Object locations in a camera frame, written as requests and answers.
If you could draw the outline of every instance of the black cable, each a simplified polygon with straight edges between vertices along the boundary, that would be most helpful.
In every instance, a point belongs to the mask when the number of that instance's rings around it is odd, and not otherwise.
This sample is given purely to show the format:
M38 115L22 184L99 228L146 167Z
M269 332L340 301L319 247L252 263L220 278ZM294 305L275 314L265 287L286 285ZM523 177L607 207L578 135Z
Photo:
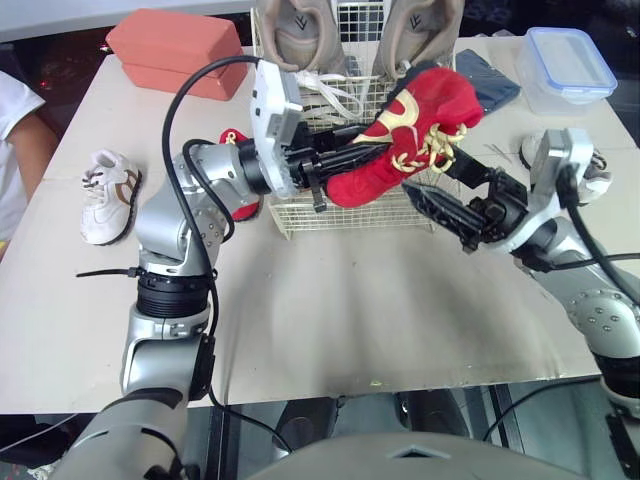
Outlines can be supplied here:
M167 110L167 115L164 119L164 124L162 125L162 158L164 160L164 166L165 169L167 171L167 178L169 179L169 182L171 183L171 187L173 188L173 191L176 195L176 198L178 199L178 203L180 204L180 209L182 210L182 213L185 216L185 220L187 222L187 225L189 226L189 228L191 229L191 238L192 241L195 242L196 247L198 248L198 252L200 253L200 256L202 257L202 262L205 265L205 270L206 270L206 274L207 277L209 278L210 284L211 284L211 299L212 299L212 303L213 303L213 318L211 321L211 328L209 330L209 337L213 340L213 336L216 330L216 327L218 326L218 317L219 317L219 305L218 305L218 292L216 289L216 283L215 283L215 274L214 274L214 270L211 266L211 262L209 261L209 256L207 254L207 249L204 245L204 241L202 240L202 237L200 236L200 230L198 229L198 225L195 222L195 219L193 218L193 214L191 213L191 209L189 208L189 204L187 202L187 199L184 195L184 192L182 191L182 187L180 186L180 181L178 180L178 176L176 175L176 171L174 169L173 166L173 161L172 161L172 157L171 157L171 147L170 147L170 141L171 141L171 126L173 124L173 119L175 118L176 115L176 111L178 110L178 107L180 106L180 102L182 102L182 99L187 95L187 92L189 91L189 89L198 81L200 80L202 77L204 77L205 75L207 75L208 73L212 72L213 70L217 69L217 68L221 68L227 65L231 65L233 63L253 63L256 64L258 63L260 59L258 57L252 57L249 55L239 55L239 56L235 56L235 57L227 57L227 58L223 58L220 60L217 60L209 65L207 65L206 67L201 68L200 70L198 70L196 73L194 73L193 75L191 75L189 77L189 79L184 83L184 85L182 85L180 87L180 89L178 90L178 92L176 93L175 97L173 98L173 100L171 101L171 104L169 105L169 109ZM194 174L194 176L197 179L196 173L198 171L197 168L190 168L191 173ZM215 199L218 198L217 195L212 197L212 200L215 202ZM282 446L287 449L289 452L291 452L291 447L289 447L289 445L287 444L287 442L284 440L284 438L282 438L282 436L276 432L273 428L269 427L268 425L260 422L259 420L256 420L255 418L251 418L247 415L243 415L241 413L238 412L234 412L233 410L231 410L228 407L225 407L224 405L222 405L220 402L218 402L218 400L216 399L214 393L213 393L213 388L210 387L209 388L209 398L211 399L211 403L213 403L214 407L228 413L229 415L235 416L241 420L244 420L245 422L251 423L252 425L255 425L257 427L263 428L265 430L267 430L269 433L271 433L272 435L274 435L279 442L281 442Z
M640 252L606 255L605 258L610 262L617 262L620 260L640 260ZM589 265L595 265L596 263L598 263L598 261L595 258L587 258L586 260L578 260L575 262L553 264L551 265L551 270L571 270L573 268L588 267Z
M560 199L560 205L565 207L569 212L569 217L573 222L573 226L578 232L578 235L582 239L585 247L593 257L593 259L600 265L600 268L609 277L609 280L629 299L636 305L640 305L640 295L628 284L628 282L622 278L618 270L607 259L606 254L596 244L594 238L589 233L587 226L582 220L580 212L578 212L578 204L580 198L578 196L578 185L575 175L576 165L566 165L558 174L556 180L556 191Z
M189 168L189 171L191 172L191 174L196 178L196 180L198 181L202 189L206 192L206 194L213 201L213 203L215 203L216 206L220 209L220 211L224 215L225 220L227 221L227 225L229 226L229 231L225 234L224 238L222 239L222 242L224 243L233 236L233 233L236 230L236 225L235 225L235 222L233 221L233 217L231 216L231 213L229 212L229 209L225 206L222 200L220 200L220 197L218 197L216 192L214 192L211 186L209 185L210 180L206 177L205 174L203 174L200 171L200 169L196 166L193 159L191 158L191 147L196 145L213 145L213 142L210 142L208 140L201 140L199 138L193 138L191 140L188 140L182 146L182 156L184 157L184 163L187 164L187 167Z
M176 175L176 171L173 166L173 161L171 157L171 126L173 125L173 120L176 115L176 111L180 106L180 103L187 95L191 87L200 80L202 77L207 75L221 67L225 67L227 65L231 65L233 63L253 63L257 64L260 59L258 57L253 57L249 55L238 55L235 57L226 57L220 60L217 60L209 65L202 67L200 70L191 75L187 81L180 87L180 89L176 92L176 95L173 97L171 104L169 105L169 109L167 110L167 114L164 119L164 123L162 125L162 158L164 161L165 170L167 171L167 178L169 179L169 183L171 183L171 187L173 188L173 192L176 195L178 200L178 204L180 205L180 209L185 217L187 225L191 230L191 238L195 243L196 248L198 249L198 253L200 253L200 257L203 265L205 266L206 275L209 278L209 283L211 284L211 298L213 304L213 318L211 320L211 328L209 329L209 337L213 340L213 335L216 327L218 326L218 295L215 285L215 277L213 275L213 268L211 266L211 262L209 261L209 255L207 254L207 249L204 245L204 241L200 236L200 230L196 225L196 221L193 218L193 214L191 213L191 209L189 208L189 203L182 191L182 187L180 186L180 181L178 180L178 176Z
M214 407L222 410L223 412L228 413L232 417L239 418L240 420L244 420L245 422L250 423L251 425L255 425L256 427L265 430L270 435L273 435L274 437L276 437L280 442L280 446L284 448L287 452L291 453L293 451L289 446L289 444L287 443L287 441L284 439L284 437L280 435L278 432L276 432L275 429L271 428L266 423L262 423L261 421L256 420L255 418L251 418L251 417L248 417L247 415L243 415L240 412L231 410L231 408L229 408L228 406L222 405L220 402L218 402L218 400L216 399L216 396L213 394L213 388L209 389L209 399L211 400L211 403L213 403Z
M596 377L596 378L581 378L581 379L578 379L578 380L569 380L567 382L552 383L551 385L545 385L544 387L540 387L540 388L534 390L533 392L528 393L527 395L522 397L517 402L514 402L511 405L509 405L509 407L507 407L507 409L504 412L502 412L498 418L496 418L496 421L491 424L491 426L487 429L486 433L482 437L482 441L486 442L487 440L489 440L489 437L491 437L491 434L493 433L493 431L496 428L498 428L498 426L502 422L504 422L504 419L506 418L506 416L509 413L511 413L513 410L518 408L524 402L526 402L527 400L529 400L532 397L535 397L539 393L546 392L547 390L553 390L554 388L565 387L567 385L582 385L582 384L585 384L585 383L594 383L594 382L598 382L598 381L600 381L600 377Z
M126 275L135 278L140 275L142 269L140 267L130 268L107 268L106 270L94 270L92 272L76 273L77 278L97 277L98 275Z
M582 216L580 212L578 212L578 207L576 205L569 204L567 205L567 211L569 212L569 217L571 217L571 221L573 222L573 226L575 227L578 235L582 239L582 242L589 250L589 253L593 257L595 261L598 262L600 268L607 274L609 280L613 282L613 284L618 287L618 289L624 293L629 299L635 303L636 305L640 305L640 295L634 291L634 289L629 285L629 283L622 278L618 270L613 266L613 264L607 259L606 255L600 247L596 244L595 240L587 230L587 226L584 224L582 220Z

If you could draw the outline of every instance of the blue container lid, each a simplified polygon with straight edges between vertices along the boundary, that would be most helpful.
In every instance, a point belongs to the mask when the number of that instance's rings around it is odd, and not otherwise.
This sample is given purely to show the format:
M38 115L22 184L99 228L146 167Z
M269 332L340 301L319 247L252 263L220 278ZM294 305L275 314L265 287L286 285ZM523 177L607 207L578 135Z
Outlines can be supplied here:
M618 86L598 47L582 30L533 27L527 38L552 88L613 91Z

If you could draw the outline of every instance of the plastic food container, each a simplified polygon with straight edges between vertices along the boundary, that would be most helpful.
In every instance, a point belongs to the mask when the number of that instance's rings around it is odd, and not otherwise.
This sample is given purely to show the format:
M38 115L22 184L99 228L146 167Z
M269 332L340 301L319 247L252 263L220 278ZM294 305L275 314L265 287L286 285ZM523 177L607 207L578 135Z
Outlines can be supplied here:
M581 115L618 86L591 37L573 28L530 28L516 69L531 109Z

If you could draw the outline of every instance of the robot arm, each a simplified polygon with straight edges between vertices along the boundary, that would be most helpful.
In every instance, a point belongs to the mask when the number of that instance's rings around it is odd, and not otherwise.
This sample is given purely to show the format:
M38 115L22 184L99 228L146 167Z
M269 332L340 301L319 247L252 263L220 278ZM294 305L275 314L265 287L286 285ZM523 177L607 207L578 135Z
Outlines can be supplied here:
M563 201L558 187L567 180L562 175L571 171L569 180L579 185L592 153L584 131L549 130L532 168L530 192L505 172L486 168L459 150L447 174L470 188L489 183L487 198L464 206L434 187L408 182L404 188L413 205L456 234L466 251L482 242L511 253L560 302L602 372L601 384L614 409L607 416L614 447L621 464L632 466L639 464L640 452L640 306L598 264L557 268L592 257L573 224L556 217ZM639 284L633 275L619 273L627 284Z
M326 208L323 182L386 148L348 145L362 130L357 127L309 135L300 128L300 112L292 75L260 61L250 112L255 140L237 146L190 148L194 164L226 210L254 203L266 193L287 197L311 189L316 210L322 211ZM633 419L640 418L637 305L597 266L548 273L541 267L588 255L572 226L554 219L560 211L557 176L563 166L577 163L575 175L580 180L591 155L587 143L578 132L548 133L530 194L504 172L488 169L462 151L447 174L470 188L488 182L487 198L464 206L435 187L407 182L405 189L414 206L456 234L467 251L483 242L511 252L558 298L585 335L622 430L628 431ZM138 299L130 310L123 356L124 397L96 416L54 479L195 478L180 462L186 406L202 398L211 382L214 338L206 329L217 306L215 300L214 305L208 303L212 285L206 264L215 264L227 220L220 205L194 178L184 156L175 157L173 165L200 238L187 225L173 185L167 181L140 210L136 222ZM200 255L202 246L208 262Z

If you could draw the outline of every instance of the white table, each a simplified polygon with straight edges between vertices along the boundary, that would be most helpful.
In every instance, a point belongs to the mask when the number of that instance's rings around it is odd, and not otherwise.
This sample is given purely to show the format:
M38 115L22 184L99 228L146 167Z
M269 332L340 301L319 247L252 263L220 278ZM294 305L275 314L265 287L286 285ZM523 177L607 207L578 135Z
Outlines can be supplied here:
M221 15L254 5L255 0L2 0L0 42L108 27L138 8Z
M505 45L517 41L460 43L504 58ZM227 127L248 132L252 83L251 73L227 103L188 97L175 122L174 151L188 138L215 140ZM96 411L119 396L135 281L74 274L136 265L138 244L134 235L109 247L83 243L79 179L90 152L112 148L141 165L144 203L164 178L160 130L171 98L134 87L114 56L96 75L0 265L1 413ZM542 118L523 101L483 120L464 148L526 181L517 161L488 155L484 143L506 149L531 126L601 125L596 144L617 177L585 218L611 253L636 251L640 152L613 111L601 102L581 119ZM627 265L640 274L637 264ZM238 225L216 268L214 387L227 403L596 372L559 304L509 257L484 250L468 256L442 230L309 232L288 242L264 212Z

